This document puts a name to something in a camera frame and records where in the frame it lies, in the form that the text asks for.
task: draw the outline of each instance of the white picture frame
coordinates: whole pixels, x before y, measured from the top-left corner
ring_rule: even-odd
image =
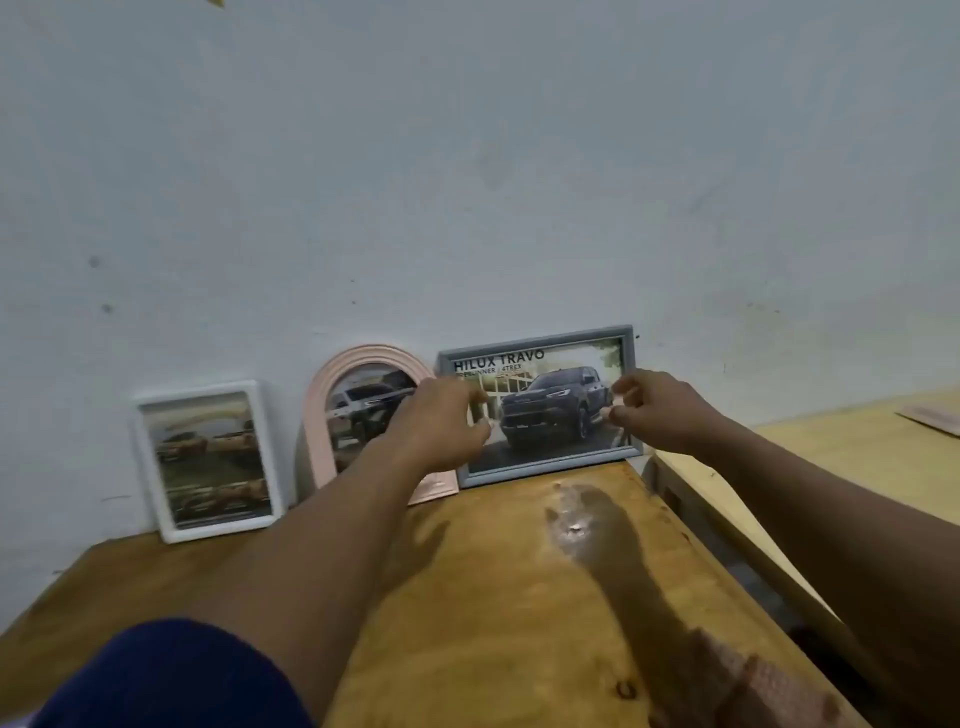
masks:
[[[166,543],[265,528],[284,514],[286,509],[277,485],[266,410],[255,380],[142,394],[134,397],[133,402],[138,454],[160,535]],[[223,429],[230,420],[242,420],[241,430],[212,434],[216,427]],[[187,430],[191,425],[197,425],[194,430],[202,425],[205,433]],[[163,438],[168,432],[173,435]],[[259,465],[251,451],[251,442],[259,454]],[[182,461],[188,456],[190,462],[196,463],[197,482],[172,486],[168,481],[191,478],[187,465],[176,470],[171,466],[172,461]],[[257,475],[261,470],[262,483],[257,477],[230,482],[238,473]],[[181,496],[193,498],[192,504],[189,500],[184,504]],[[179,504],[176,513],[172,499]],[[199,511],[210,501],[214,505],[206,506],[205,516]],[[236,508],[238,502],[246,503],[247,509],[230,513],[227,509]]]

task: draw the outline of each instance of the wall stain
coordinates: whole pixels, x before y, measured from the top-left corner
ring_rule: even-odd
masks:
[[[693,198],[693,202],[690,203],[690,207],[687,209],[687,212],[691,215],[697,214],[700,210],[704,208],[704,205],[707,201],[713,197],[720,189],[726,184],[727,181],[723,180],[722,182],[716,182]]]

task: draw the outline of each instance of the dark gray pickup truck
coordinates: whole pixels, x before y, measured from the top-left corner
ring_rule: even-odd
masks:
[[[610,387],[592,367],[558,369],[501,400],[500,428],[511,448],[532,445],[558,431],[585,440],[600,408],[612,403]]]

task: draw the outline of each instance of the hand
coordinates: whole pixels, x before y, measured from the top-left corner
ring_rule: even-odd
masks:
[[[467,409],[487,400],[476,384],[455,376],[425,379],[390,420],[383,439],[398,448],[421,475],[459,468],[478,454],[491,426],[467,424]]]
[[[653,448],[698,456],[733,425],[685,381],[667,372],[635,369],[613,384],[623,405],[605,407],[604,418]]]

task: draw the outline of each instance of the pink arched frame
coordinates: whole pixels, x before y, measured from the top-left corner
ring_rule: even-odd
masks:
[[[389,364],[397,367],[410,375],[417,384],[433,376],[433,372],[422,361],[389,344],[353,347],[326,362],[310,382],[303,402],[303,431],[310,452],[310,469],[313,471],[317,488],[322,488],[337,475],[333,446],[330,444],[330,433],[326,427],[327,396],[343,375],[364,364]],[[457,474],[454,471],[433,473],[417,486],[410,498],[410,504],[452,496],[458,490]]]

